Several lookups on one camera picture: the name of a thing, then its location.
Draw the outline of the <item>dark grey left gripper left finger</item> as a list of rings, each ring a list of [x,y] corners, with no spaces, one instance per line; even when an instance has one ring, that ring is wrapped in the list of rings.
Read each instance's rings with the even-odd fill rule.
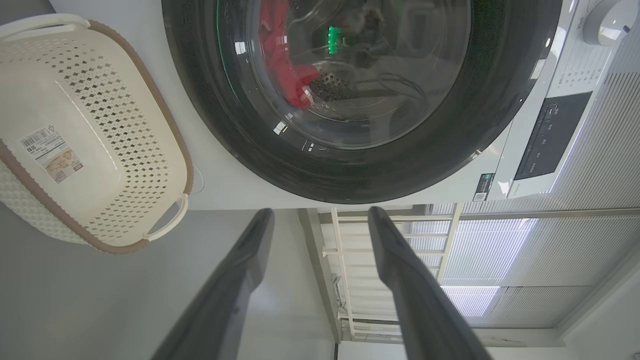
[[[258,210],[153,354],[154,360],[235,360],[252,292],[262,283],[275,215]]]

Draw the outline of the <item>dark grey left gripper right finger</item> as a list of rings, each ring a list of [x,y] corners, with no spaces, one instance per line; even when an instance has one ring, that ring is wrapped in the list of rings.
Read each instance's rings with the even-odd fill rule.
[[[380,280],[393,296],[409,360],[489,360],[441,286],[381,207],[368,210]]]

